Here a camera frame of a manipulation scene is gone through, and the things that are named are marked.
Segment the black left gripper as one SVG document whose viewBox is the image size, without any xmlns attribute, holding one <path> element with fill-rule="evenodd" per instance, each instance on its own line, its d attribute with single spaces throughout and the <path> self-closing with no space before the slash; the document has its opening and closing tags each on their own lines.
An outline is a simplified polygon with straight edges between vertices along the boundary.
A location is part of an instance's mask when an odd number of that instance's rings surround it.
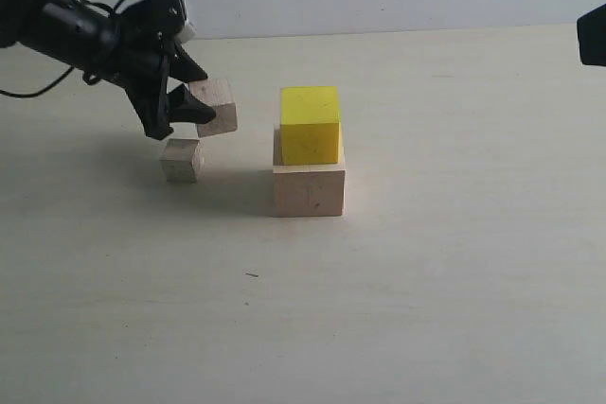
<svg viewBox="0 0 606 404">
<path fill-rule="evenodd" d="M 150 0 L 111 16 L 84 5 L 48 3 L 40 20 L 43 51 L 80 69 L 88 83 L 99 78 L 121 87 L 148 137 L 168 137 L 173 132 L 169 123 L 204 125 L 216 118 L 215 109 L 185 84 L 167 95 L 168 75 L 190 83 L 207 80 L 208 74 L 177 42 L 170 43 L 169 58 L 162 52 L 162 33 L 152 28 Z"/>
</svg>

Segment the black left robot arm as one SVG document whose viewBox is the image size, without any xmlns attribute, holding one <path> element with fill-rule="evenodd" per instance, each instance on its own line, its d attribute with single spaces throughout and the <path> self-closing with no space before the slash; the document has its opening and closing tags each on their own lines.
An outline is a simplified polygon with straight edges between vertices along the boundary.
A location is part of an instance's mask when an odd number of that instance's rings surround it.
<svg viewBox="0 0 606 404">
<path fill-rule="evenodd" d="M 208 78 L 183 44 L 185 0 L 140 0 L 110 7 L 89 0 L 1 0 L 1 45 L 21 44 L 82 72 L 84 82 L 122 88 L 152 139 L 172 124 L 207 124 L 215 110 L 188 89 Z"/>
</svg>

